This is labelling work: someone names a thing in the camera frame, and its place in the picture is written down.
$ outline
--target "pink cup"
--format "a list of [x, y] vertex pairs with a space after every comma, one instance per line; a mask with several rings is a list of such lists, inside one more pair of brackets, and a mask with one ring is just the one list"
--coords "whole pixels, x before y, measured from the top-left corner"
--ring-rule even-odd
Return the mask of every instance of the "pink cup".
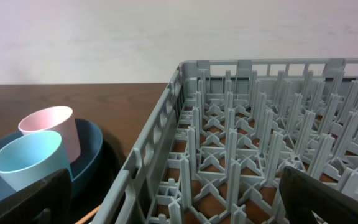
[[73, 109], [68, 106], [53, 106], [34, 112], [19, 123], [23, 135], [38, 131], [56, 131], [62, 136], [68, 161], [74, 162], [81, 154]]

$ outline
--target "cup rim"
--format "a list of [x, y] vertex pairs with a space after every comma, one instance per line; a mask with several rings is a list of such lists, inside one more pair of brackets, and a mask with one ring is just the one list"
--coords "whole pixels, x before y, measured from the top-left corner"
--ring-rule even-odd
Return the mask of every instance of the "cup rim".
[[57, 136], [59, 137], [59, 141], [60, 141], [60, 142], [59, 142], [59, 145], [53, 150], [53, 152], [52, 152], [49, 156], [47, 156], [46, 158], [42, 159], [41, 161], [36, 162], [35, 164], [32, 164], [31, 166], [27, 166], [27, 167], [25, 167], [25, 168], [21, 168], [21, 169], [17, 169], [17, 170], [12, 170], [12, 171], [1, 171], [1, 170], [0, 170], [0, 174], [13, 174], [13, 173], [21, 172], [21, 171], [26, 170], [26, 169], [30, 169], [30, 168], [32, 168], [32, 167], [34, 167], [34, 166], [40, 164], [41, 162], [47, 160], [47, 159], [48, 159], [49, 157], [51, 157], [52, 155], [54, 155], [54, 154], [57, 152], [57, 150], [59, 149], [59, 147], [62, 145], [62, 136], [61, 136], [59, 133], [57, 133], [56, 131], [49, 131], [49, 130], [39, 131], [39, 132], [36, 132], [36, 133], [32, 133], [32, 134], [28, 134], [28, 135], [25, 135], [25, 136], [21, 136], [21, 137], [15, 139], [15, 140], [11, 141], [10, 143], [6, 144], [4, 147], [2, 147], [2, 148], [0, 149], [0, 153], [1, 153], [3, 150], [6, 150], [6, 148], [8, 148], [8, 146], [10, 146], [11, 144], [13, 144], [13, 143], [16, 142], [16, 141], [20, 141], [20, 140], [23, 139], [23, 138], [29, 138], [29, 137], [31, 137], [31, 136], [33, 136], [33, 135], [35, 135], [35, 134], [43, 134], [43, 133], [45, 133], [45, 132], [57, 134]]
[[[62, 119], [59, 123], [57, 124], [54, 124], [54, 125], [51, 125], [49, 127], [46, 127], [46, 128], [42, 128], [42, 129], [36, 129], [36, 130], [25, 130], [25, 129], [22, 129], [21, 128], [21, 125], [22, 123], [26, 122], [29, 118], [33, 117], [34, 115], [36, 115], [37, 113], [41, 113], [42, 111], [46, 111], [46, 110], [50, 110], [52, 108], [64, 108], [64, 109], [69, 109], [70, 110], [70, 115], [67, 116], [66, 118]], [[51, 106], [51, 107], [48, 107], [48, 108], [44, 108], [44, 109], [41, 109], [41, 110], [38, 110], [36, 112], [33, 112], [29, 115], [27, 115], [25, 118], [23, 118], [19, 124], [17, 125], [17, 127], [19, 128], [19, 131], [21, 132], [25, 132], [25, 133], [31, 133], [31, 132], [36, 132], [36, 131], [45, 131], [45, 130], [48, 130], [50, 128], [53, 128], [53, 127], [56, 127], [58, 126], [59, 124], [62, 124], [63, 122], [65, 122], [66, 120], [68, 120], [71, 116], [73, 115], [73, 108], [69, 107], [69, 106]]]

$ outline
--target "light blue cup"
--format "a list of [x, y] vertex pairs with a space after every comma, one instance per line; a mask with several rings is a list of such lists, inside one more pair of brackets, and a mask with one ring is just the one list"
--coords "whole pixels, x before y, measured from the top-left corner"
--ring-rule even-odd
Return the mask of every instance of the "light blue cup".
[[0, 150], [0, 176], [16, 191], [59, 170], [70, 163], [55, 131], [41, 131], [22, 136]]

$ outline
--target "plastic cup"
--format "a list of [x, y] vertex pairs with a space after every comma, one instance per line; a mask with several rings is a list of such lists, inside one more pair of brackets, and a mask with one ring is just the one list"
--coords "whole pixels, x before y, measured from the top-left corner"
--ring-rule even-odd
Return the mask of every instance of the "plastic cup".
[[62, 137], [55, 131], [22, 136], [0, 150], [0, 176], [16, 191], [64, 168], [72, 179]]
[[19, 123], [23, 135], [39, 131], [56, 131], [62, 136], [68, 161], [74, 162], [81, 154], [73, 109], [68, 106], [54, 106], [34, 112]]

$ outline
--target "black object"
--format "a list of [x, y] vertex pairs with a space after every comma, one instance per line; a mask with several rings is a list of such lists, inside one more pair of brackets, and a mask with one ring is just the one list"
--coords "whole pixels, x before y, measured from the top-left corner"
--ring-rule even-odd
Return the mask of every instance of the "black object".
[[291, 224], [317, 224], [313, 212], [329, 224], [358, 223], [358, 201], [292, 168], [284, 168], [280, 194]]
[[[99, 165], [98, 169], [96, 170], [95, 174], [93, 175], [92, 179], [89, 181], [89, 184], [84, 188], [82, 193], [78, 194], [75, 198], [70, 198], [71, 190], [70, 190], [70, 193], [68, 193], [68, 198], [69, 198], [69, 202], [71, 201], [71, 206], [69, 206], [67, 208], [67, 210], [64, 211], [65, 215], [67, 215], [67, 219], [64, 222], [59, 222], [59, 223], [75, 223], [75, 222], [77, 222], [79, 219], [81, 219], [86, 214], [88, 214], [90, 211], [92, 211], [94, 208], [96, 208], [98, 205], [100, 205], [102, 203], [103, 199], [105, 198], [112, 183], [114, 182], [116, 175], [118, 174], [118, 172], [121, 168], [121, 164], [122, 164], [121, 160], [122, 159], [120, 159], [121, 157], [117, 155], [117, 152], [115, 151], [115, 149], [113, 149], [111, 147], [111, 145], [109, 143], [107, 143], [106, 141], [103, 141], [103, 146], [102, 146], [101, 150], [102, 150], [101, 151], [102, 159], [101, 159], [100, 165]], [[31, 186], [32, 185], [21, 190], [21, 191], [26, 192], [26, 194], [24, 194], [25, 196], [22, 194], [21, 194], [21, 196], [22, 196], [22, 198], [26, 198], [26, 201], [25, 201], [26, 203], [29, 203], [31, 205], [33, 205], [33, 204], [38, 205], [39, 198], [34, 198], [32, 196], [34, 191], [31, 191], [31, 190], [27, 191], [27, 188], [29, 188]], [[60, 185], [55, 185], [54, 187], [55, 187], [55, 190], [52, 192], [59, 193]], [[13, 206], [15, 203], [19, 203], [15, 199], [17, 197], [18, 193], [19, 192], [0, 201], [0, 204], [6, 203], [6, 205], [7, 205], [9, 203]], [[44, 199], [52, 198], [55, 196], [55, 195], [47, 195], [47, 194], [45, 194], [45, 195], [46, 196]], [[22, 214], [26, 215], [26, 217], [22, 217], [18, 213], [15, 212], [14, 214], [19, 215], [19, 216], [17, 216], [16, 223], [29, 223], [30, 222], [29, 220], [34, 219], [35, 216], [32, 216], [32, 213], [28, 212], [29, 210], [33, 209], [33, 206], [31, 206], [29, 208], [21, 207], [21, 209], [23, 209]], [[37, 222], [50, 223], [50, 221], [48, 221], [48, 219], [51, 217], [50, 216], [51, 214], [54, 214], [53, 211], [54, 210], [42, 211], [40, 216], [38, 216]], [[6, 212], [8, 212], [8, 211], [0, 209], [0, 215], [3, 213], [6, 213]], [[15, 222], [2, 222], [2, 220], [0, 220], [0, 223], [15, 223]]]
[[60, 169], [0, 201], [0, 223], [67, 223], [71, 178]]

